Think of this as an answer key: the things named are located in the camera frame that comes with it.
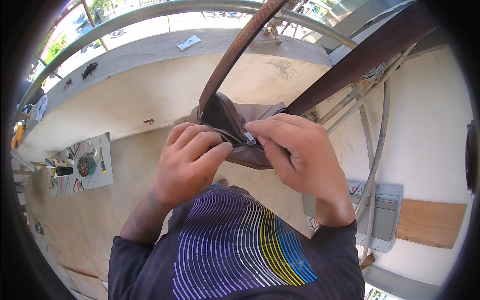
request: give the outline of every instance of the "wall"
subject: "wall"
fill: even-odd
[[[320,115],[348,91],[318,105]],[[366,101],[365,107],[375,148],[383,107],[382,89]],[[389,253],[374,253],[376,265],[436,285],[448,276],[465,238],[471,210],[464,161],[467,124],[471,120],[467,87],[450,49],[407,60],[393,73],[390,118],[377,183],[403,184],[404,198],[468,206],[453,249],[396,240]],[[347,178],[365,181],[369,166],[360,113],[354,113],[330,139]],[[363,247],[357,248],[361,256]]]

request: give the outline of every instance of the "tattooed forearm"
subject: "tattooed forearm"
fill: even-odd
[[[120,236],[141,244],[153,244],[162,230],[163,221],[173,207],[164,204],[155,187],[149,189],[123,225]]]

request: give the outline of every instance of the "brown strap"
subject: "brown strap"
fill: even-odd
[[[264,25],[279,11],[289,0],[268,0],[250,19],[239,35],[230,45],[217,67],[208,80],[198,105],[197,117],[200,119],[208,100],[215,95],[228,72],[238,61],[245,49],[250,45]]]
[[[421,3],[413,3],[312,84],[287,107],[288,113],[301,115],[435,29]]]

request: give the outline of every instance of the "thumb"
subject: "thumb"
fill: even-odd
[[[284,184],[285,180],[295,173],[295,169],[290,162],[290,157],[286,149],[280,147],[277,143],[269,138],[264,138],[260,135],[257,136],[257,140],[264,147],[265,155],[268,161],[272,164],[272,167],[278,174],[278,177]]]

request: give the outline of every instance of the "metal railing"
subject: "metal railing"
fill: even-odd
[[[73,43],[68,45],[62,52],[60,52],[37,76],[37,78],[30,85],[26,91],[20,105],[15,112],[14,120],[18,119],[22,108],[27,103],[35,91],[41,87],[42,82],[55,71],[62,63],[64,63],[70,56],[81,50],[83,47],[99,39],[102,36],[123,28],[125,26],[141,22],[144,20],[167,16],[171,14],[184,13],[184,12],[242,12],[242,13],[256,13],[263,3],[249,1],[249,0],[175,0],[158,4],[153,4],[136,9],[131,12],[122,14],[116,18],[113,18],[107,22],[104,22],[86,34],[76,39]],[[323,34],[340,44],[343,44],[351,49],[355,48],[358,44],[350,39],[343,33],[328,27],[327,25],[320,23],[312,18],[309,18],[303,14],[293,12],[290,10],[282,9],[276,15],[281,17],[287,22],[301,25],[305,28]]]

